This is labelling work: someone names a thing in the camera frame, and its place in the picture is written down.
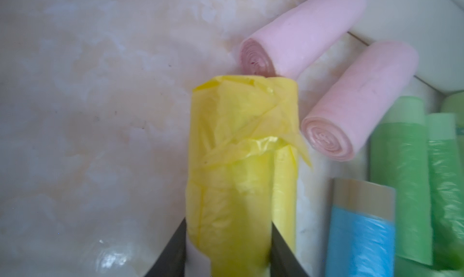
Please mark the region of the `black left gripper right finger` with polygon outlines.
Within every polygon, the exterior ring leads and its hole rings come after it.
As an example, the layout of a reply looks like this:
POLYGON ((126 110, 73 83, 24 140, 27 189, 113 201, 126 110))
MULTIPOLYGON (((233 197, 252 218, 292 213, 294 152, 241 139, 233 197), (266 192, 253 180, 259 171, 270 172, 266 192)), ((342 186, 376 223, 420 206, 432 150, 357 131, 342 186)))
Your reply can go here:
POLYGON ((309 277, 275 224, 272 225, 270 277, 309 277))

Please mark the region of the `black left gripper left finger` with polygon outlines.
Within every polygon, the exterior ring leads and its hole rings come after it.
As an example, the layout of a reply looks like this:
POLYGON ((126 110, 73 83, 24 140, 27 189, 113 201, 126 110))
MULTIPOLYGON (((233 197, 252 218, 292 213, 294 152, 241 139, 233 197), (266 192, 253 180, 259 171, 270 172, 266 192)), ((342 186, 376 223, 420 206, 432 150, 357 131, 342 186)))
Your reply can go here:
POLYGON ((185 277, 186 219, 183 219, 145 277, 185 277))

